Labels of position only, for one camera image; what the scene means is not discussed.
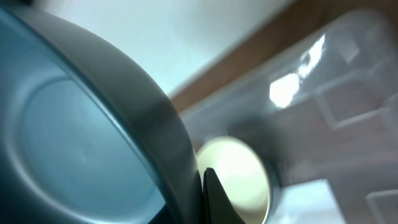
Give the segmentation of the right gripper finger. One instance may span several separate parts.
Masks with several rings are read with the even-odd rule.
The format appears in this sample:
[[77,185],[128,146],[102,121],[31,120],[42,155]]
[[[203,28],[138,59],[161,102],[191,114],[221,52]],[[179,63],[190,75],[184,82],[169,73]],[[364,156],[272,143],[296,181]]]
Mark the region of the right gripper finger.
[[204,172],[203,203],[206,224],[244,224],[212,168],[207,168]]

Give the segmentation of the large cream bowl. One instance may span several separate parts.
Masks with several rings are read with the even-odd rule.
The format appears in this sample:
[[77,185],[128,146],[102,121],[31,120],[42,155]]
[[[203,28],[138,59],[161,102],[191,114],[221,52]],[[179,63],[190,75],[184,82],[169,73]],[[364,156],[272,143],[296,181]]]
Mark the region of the large cream bowl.
[[265,223],[270,212],[271,185],[259,156],[245,142],[222,136],[197,152],[198,169],[216,172],[229,201],[245,223]]

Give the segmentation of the large dark blue bowl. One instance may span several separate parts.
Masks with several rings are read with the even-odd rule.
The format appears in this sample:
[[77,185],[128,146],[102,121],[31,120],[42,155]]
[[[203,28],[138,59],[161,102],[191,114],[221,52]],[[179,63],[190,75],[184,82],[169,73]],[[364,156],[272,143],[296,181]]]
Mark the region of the large dark blue bowl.
[[273,163],[265,161],[264,167],[269,180],[269,205],[265,223],[270,223],[280,200],[280,181]]

